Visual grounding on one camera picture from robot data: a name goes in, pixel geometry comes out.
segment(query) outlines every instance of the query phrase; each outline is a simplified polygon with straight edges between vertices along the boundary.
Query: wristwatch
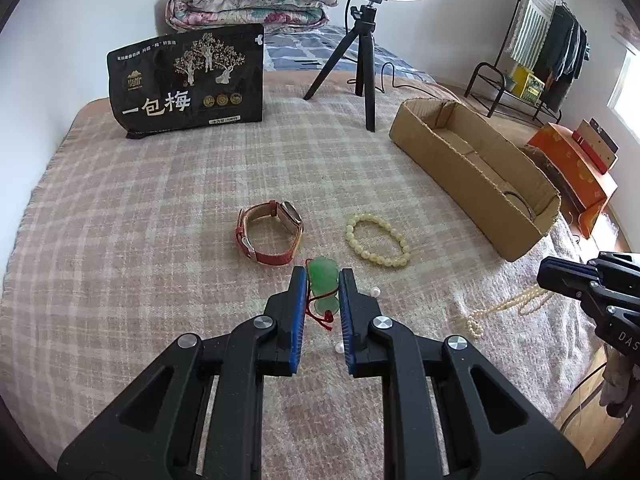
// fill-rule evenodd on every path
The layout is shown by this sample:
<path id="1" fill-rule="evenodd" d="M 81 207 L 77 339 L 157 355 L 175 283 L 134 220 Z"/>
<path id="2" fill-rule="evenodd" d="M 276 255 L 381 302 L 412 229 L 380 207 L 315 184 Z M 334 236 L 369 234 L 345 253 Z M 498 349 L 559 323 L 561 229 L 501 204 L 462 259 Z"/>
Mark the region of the wristwatch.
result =
<path id="1" fill-rule="evenodd" d="M 289 251 L 284 254 L 263 254 L 254 249 L 247 237 L 247 224 L 255 219 L 262 218 L 263 216 L 278 217 L 287 231 L 295 235 L 293 244 Z M 302 218 L 293 207 L 291 202 L 276 202 L 271 200 L 264 204 L 254 205 L 247 210 L 241 210 L 238 215 L 238 226 L 236 227 L 236 242 L 240 250 L 247 258 L 252 259 L 255 262 L 270 266 L 287 265 L 298 250 L 300 240 L 302 240 L 302 232 L 304 226 Z"/>

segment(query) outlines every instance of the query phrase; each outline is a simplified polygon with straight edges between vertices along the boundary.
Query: folded quilt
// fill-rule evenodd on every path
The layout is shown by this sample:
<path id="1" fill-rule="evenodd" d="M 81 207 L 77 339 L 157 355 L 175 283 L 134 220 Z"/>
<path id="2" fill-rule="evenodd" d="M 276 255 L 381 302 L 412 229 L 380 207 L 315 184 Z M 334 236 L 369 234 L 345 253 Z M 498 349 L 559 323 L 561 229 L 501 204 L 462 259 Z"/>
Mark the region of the folded quilt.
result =
<path id="1" fill-rule="evenodd" d="M 166 22 L 174 29 L 263 23 L 266 32 L 304 32 L 329 21 L 324 6 L 338 0 L 169 0 Z"/>

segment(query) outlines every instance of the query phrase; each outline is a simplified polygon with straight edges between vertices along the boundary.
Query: black snack bag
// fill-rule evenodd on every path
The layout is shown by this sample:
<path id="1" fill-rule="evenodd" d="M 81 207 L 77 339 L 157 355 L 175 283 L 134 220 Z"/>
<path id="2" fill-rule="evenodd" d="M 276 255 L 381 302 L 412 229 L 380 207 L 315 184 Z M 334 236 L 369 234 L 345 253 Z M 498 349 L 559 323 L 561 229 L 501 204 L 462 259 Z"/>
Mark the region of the black snack bag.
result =
<path id="1" fill-rule="evenodd" d="M 127 138 L 262 120 L 264 27 L 153 38 L 107 54 L 109 98 Z"/>

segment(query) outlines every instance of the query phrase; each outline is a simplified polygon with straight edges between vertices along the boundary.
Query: green jade pendant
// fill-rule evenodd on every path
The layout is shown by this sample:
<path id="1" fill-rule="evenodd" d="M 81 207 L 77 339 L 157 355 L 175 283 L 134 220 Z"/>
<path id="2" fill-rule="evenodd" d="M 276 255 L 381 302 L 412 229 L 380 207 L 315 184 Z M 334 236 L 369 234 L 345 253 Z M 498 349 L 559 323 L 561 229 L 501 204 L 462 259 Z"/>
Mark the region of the green jade pendant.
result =
<path id="1" fill-rule="evenodd" d="M 311 292 L 313 296 L 322 296 L 338 288 L 338 264 L 330 258 L 320 256 L 308 263 L 309 281 L 311 282 Z M 315 300 L 314 307 L 318 316 L 324 317 L 324 313 L 330 310 L 332 314 L 337 314 L 340 310 L 338 298 L 328 296 Z"/>

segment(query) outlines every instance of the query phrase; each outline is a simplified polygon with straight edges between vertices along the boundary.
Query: beaded bracelet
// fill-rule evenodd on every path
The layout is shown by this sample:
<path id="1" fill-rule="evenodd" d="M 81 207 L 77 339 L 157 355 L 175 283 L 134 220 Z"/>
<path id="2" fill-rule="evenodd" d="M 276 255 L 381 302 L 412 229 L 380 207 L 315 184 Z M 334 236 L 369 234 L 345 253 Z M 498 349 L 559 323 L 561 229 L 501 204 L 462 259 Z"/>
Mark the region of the beaded bracelet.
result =
<path id="1" fill-rule="evenodd" d="M 400 256 L 399 258 L 389 258 L 387 256 L 381 256 L 379 254 L 370 253 L 369 251 L 367 251 L 361 245 L 361 243 L 356 240 L 355 234 L 353 233 L 358 222 L 373 222 L 374 224 L 378 224 L 385 231 L 388 231 L 389 234 L 400 244 L 400 248 L 402 249 L 402 256 Z M 363 260 L 369 260 L 370 262 L 379 264 L 383 267 L 404 267 L 409 259 L 411 259 L 410 247 L 407 241 L 404 239 L 404 236 L 401 235 L 397 229 L 391 227 L 391 224 L 385 219 L 382 219 L 372 213 L 354 215 L 352 218 L 350 218 L 347 222 L 344 239 L 347 240 L 349 247 L 351 247 L 355 251 L 355 253 Z"/>

